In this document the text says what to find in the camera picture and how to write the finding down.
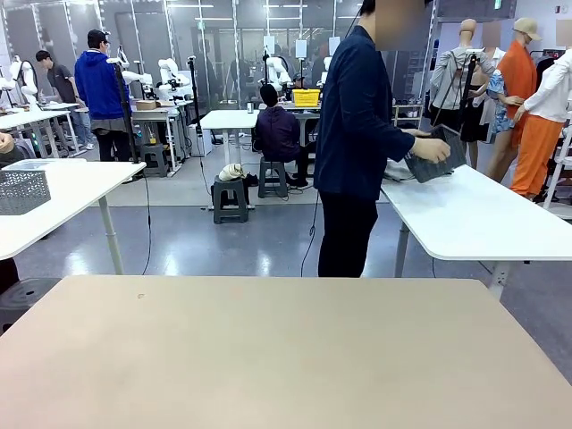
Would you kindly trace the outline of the person's right hand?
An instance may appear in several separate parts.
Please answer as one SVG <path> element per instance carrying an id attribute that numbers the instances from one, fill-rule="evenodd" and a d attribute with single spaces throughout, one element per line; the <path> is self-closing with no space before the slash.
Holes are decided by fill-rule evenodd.
<path id="1" fill-rule="evenodd" d="M 411 153 L 437 164 L 450 156 L 450 146 L 442 139 L 415 139 Z"/>

